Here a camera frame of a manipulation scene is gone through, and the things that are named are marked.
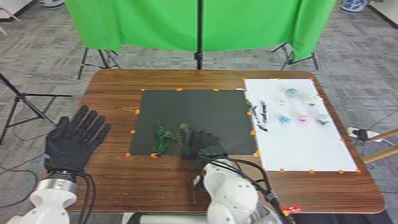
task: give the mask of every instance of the wooden table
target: wooden table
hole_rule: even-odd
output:
[[[347,135],[320,83],[308,72],[279,71],[185,71],[101,70],[93,78],[80,104],[87,104],[112,124],[112,131],[87,171],[96,179],[98,199],[94,211],[203,212],[206,194],[192,194],[197,171],[187,169],[178,157],[126,157],[135,129],[135,109],[141,107],[142,89],[235,89],[244,88],[244,78],[313,78],[320,96],[345,138],[363,174],[352,172],[268,172],[270,183],[284,206],[300,205],[304,213],[377,213],[384,210],[382,194]],[[252,156],[238,156],[256,161]],[[78,210],[80,198],[71,210]]]

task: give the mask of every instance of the paper sheet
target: paper sheet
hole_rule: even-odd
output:
[[[267,104],[265,132],[256,125],[256,140],[263,167],[268,171],[356,171],[357,166],[341,141],[336,124],[322,125],[316,121],[320,114],[329,115],[324,100],[316,96],[316,88],[309,79],[245,79],[247,99],[252,105]],[[299,90],[299,97],[286,96],[286,90]],[[315,106],[306,102],[313,97]],[[293,122],[283,124],[279,116],[292,117]],[[300,115],[309,116],[302,123]]]

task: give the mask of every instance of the orange marker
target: orange marker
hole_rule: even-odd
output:
[[[254,152],[252,156],[258,158],[260,157],[260,151]]]

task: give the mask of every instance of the green screen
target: green screen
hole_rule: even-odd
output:
[[[205,51],[288,42],[311,56],[336,0],[205,0]],[[196,51],[197,0],[66,0],[85,47]]]

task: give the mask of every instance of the black glove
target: black glove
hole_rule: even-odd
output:
[[[196,159],[197,156],[212,159],[228,158],[228,153],[221,146],[221,139],[206,131],[192,131],[183,159]]]
[[[50,158],[45,159],[45,167],[48,172],[59,170],[84,172],[91,155],[110,131],[110,125],[103,126],[103,123],[105,117],[98,117],[94,110],[89,112],[85,105],[80,107],[71,121],[68,117],[61,117],[57,128],[46,136]]]

